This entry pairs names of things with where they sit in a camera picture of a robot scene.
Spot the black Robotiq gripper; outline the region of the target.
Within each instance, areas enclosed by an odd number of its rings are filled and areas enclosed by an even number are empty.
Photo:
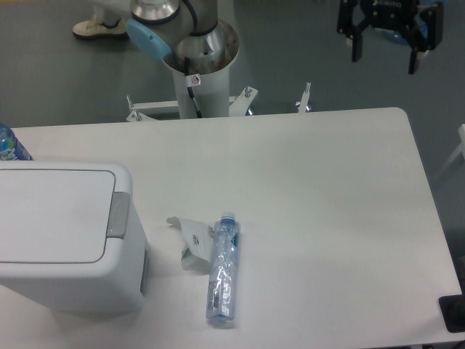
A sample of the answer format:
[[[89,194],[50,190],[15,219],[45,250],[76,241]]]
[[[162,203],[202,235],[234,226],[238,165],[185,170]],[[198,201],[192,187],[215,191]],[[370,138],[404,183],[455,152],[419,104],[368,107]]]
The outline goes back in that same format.
[[[359,6],[363,19],[354,24],[353,15]],[[435,50],[442,42],[444,28],[444,2],[410,0],[353,1],[341,0],[336,31],[352,42],[351,61],[356,63],[363,55],[363,31],[373,28],[398,31],[407,28],[405,40],[411,47],[408,73],[419,68],[420,56]]]

